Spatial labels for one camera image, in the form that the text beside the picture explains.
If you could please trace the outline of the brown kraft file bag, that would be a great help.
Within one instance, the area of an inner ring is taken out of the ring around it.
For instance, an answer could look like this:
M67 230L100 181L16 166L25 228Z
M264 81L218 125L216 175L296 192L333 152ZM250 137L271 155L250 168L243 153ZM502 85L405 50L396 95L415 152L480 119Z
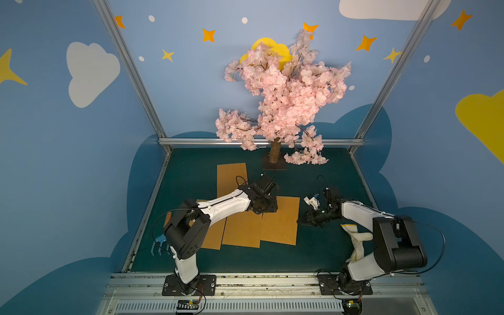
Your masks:
M278 196L277 202L275 213L244 211L228 217L222 244L245 248L259 248L262 241L295 245L300 198Z

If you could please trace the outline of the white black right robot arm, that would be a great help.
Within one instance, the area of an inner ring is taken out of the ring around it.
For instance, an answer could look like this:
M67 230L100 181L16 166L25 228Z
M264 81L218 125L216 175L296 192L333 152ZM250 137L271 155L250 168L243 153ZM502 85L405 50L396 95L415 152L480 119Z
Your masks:
M345 200L329 188L320 195L304 198L309 210L298 219L299 224L322 227L336 219L347 219L367 229L350 233L354 238L355 255L339 274L343 284L354 284L386 274L427 266L428 258L417 232L416 224L408 216L394 216L362 202Z

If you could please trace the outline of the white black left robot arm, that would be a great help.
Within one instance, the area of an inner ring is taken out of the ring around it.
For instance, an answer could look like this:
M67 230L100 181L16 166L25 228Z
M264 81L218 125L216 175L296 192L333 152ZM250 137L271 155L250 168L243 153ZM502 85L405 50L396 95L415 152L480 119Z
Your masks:
M237 213L275 213L278 210L272 193L275 187L276 183L268 175L262 175L258 182L245 181L222 197L200 203L187 200L176 209L164 226L168 249L175 260L176 279L194 290L200 276L196 254L209 228Z

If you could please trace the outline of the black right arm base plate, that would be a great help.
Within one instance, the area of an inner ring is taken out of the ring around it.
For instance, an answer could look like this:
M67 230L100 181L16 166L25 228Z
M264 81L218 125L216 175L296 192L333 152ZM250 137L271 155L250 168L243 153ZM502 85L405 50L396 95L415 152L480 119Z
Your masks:
M346 274L319 273L316 275L322 295L372 295L369 281L354 281Z

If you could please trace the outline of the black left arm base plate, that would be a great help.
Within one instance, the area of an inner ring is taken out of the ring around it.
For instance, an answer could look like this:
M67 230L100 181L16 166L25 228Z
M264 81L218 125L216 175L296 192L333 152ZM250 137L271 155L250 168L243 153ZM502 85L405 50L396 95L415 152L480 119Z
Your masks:
M216 286L216 275L197 275L189 283L183 283L178 275L171 274L166 276L161 294L163 296L192 296L200 294L214 296Z

